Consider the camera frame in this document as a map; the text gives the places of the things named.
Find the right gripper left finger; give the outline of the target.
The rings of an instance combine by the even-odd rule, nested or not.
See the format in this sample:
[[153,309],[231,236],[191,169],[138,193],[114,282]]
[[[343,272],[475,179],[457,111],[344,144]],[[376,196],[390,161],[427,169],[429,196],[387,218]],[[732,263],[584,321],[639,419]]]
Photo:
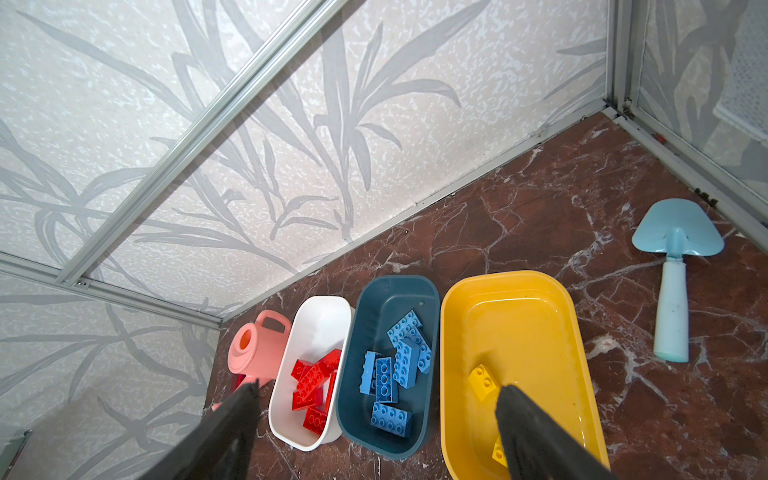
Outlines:
[[259,384],[241,384],[142,477],[245,479],[260,415]]

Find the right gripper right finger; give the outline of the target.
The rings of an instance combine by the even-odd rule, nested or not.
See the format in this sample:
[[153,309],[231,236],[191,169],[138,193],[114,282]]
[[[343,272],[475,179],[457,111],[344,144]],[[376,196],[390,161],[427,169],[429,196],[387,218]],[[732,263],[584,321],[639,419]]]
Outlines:
[[501,388],[495,416],[512,479],[616,477],[518,387]]

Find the yellow lego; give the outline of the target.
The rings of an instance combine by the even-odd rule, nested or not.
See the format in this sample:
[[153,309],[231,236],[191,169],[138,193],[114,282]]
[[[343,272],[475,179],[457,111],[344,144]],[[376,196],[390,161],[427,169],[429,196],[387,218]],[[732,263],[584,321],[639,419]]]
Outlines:
[[480,402],[492,399],[500,390],[498,382],[483,364],[472,369],[468,376],[468,382],[471,391]]
[[507,468],[508,463],[506,459],[506,455],[504,452],[504,448],[502,445],[501,437],[498,436],[494,442],[493,450],[492,450],[492,458],[494,461],[502,465],[503,467]]

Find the red square lego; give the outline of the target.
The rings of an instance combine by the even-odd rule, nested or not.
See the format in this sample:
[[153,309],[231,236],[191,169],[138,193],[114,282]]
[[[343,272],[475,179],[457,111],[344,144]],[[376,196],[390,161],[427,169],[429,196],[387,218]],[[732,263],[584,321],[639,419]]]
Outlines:
[[311,362],[298,359],[292,368],[291,377],[294,378],[297,382],[300,382],[312,367],[313,364]]

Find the blue lego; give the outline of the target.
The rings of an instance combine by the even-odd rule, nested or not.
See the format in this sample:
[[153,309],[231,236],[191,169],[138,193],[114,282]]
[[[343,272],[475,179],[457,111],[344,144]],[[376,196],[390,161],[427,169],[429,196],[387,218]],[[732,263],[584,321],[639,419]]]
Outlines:
[[374,351],[367,351],[364,356],[363,371],[359,391],[363,395],[375,394],[375,362],[378,354]]
[[383,404],[398,402],[398,385],[393,379],[393,359],[380,357],[375,359],[375,401]]
[[388,331],[387,336],[394,347],[397,347],[399,342],[412,330],[422,327],[422,322],[417,316],[414,310],[410,310],[406,313],[397,323],[395,323]]
[[406,438],[411,434],[412,413],[390,404],[376,402],[370,424],[390,434]]
[[419,350],[418,369],[427,374],[431,371],[432,350],[418,327],[409,327],[404,331],[404,337],[413,342]]
[[396,349],[393,379],[403,388],[410,389],[416,384],[419,347],[414,341],[403,338]]

